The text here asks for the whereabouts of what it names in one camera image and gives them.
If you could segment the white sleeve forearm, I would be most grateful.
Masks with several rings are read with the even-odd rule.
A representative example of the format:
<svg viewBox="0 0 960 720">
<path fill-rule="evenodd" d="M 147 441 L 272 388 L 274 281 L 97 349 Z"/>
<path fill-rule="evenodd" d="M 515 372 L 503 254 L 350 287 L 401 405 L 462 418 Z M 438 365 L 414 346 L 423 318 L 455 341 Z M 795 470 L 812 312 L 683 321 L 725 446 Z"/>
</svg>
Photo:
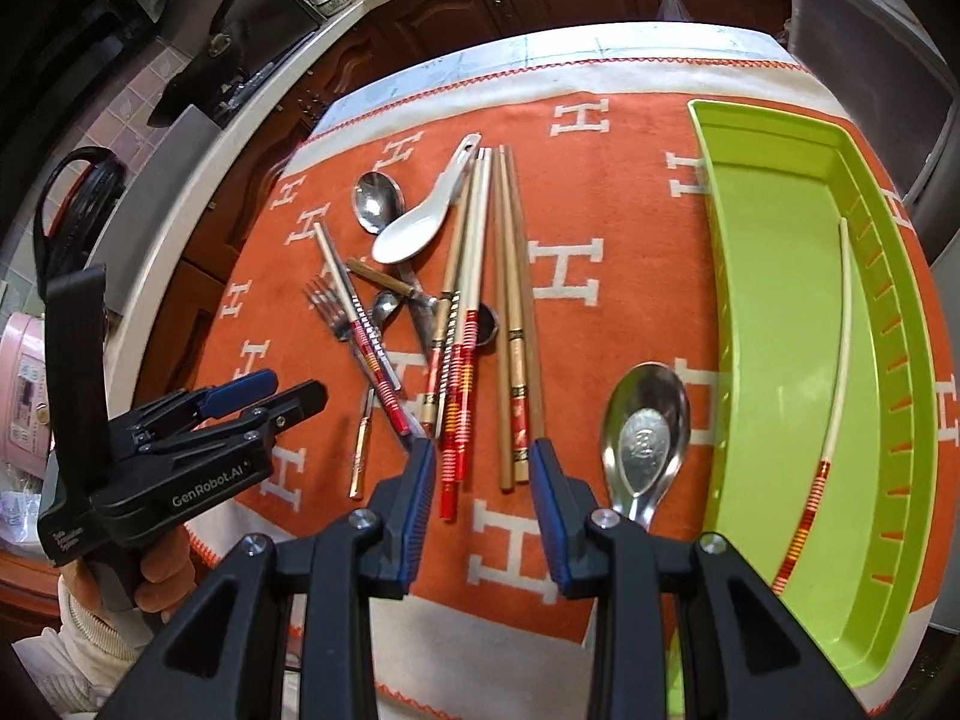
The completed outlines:
<svg viewBox="0 0 960 720">
<path fill-rule="evenodd" d="M 139 652 L 57 583 L 60 628 L 14 642 L 32 684 L 62 718 L 91 718 L 106 703 Z"/>
</svg>

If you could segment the left hand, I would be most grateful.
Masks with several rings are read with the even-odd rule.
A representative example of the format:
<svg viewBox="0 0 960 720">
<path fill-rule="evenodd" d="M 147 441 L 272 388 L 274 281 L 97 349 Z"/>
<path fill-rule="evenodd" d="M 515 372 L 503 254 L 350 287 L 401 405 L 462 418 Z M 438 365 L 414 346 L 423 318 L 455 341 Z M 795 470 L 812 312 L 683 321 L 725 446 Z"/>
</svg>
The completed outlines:
<svg viewBox="0 0 960 720">
<path fill-rule="evenodd" d="M 140 571 L 145 580 L 135 592 L 137 606 L 145 613 L 159 614 L 164 622 L 169 621 L 197 587 L 189 533 L 184 525 L 172 528 L 156 543 L 143 558 Z M 88 613 L 107 624 L 99 585 L 88 566 L 78 559 L 62 567 L 59 574 L 71 596 Z"/>
</svg>

